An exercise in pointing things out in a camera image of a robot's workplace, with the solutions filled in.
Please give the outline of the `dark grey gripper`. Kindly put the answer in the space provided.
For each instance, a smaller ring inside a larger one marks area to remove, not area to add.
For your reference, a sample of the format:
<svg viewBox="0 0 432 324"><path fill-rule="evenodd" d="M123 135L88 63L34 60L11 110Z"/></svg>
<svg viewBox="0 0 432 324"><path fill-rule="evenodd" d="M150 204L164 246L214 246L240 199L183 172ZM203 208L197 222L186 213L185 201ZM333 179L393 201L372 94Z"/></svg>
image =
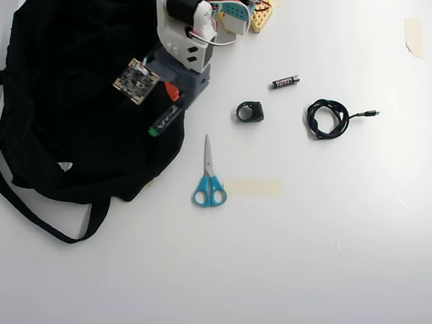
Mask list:
<svg viewBox="0 0 432 324"><path fill-rule="evenodd" d="M166 92L173 103L179 103L183 98L184 109L193 104L210 81L210 64L202 73L188 70L164 48L153 53L148 68L164 81Z"/></svg>

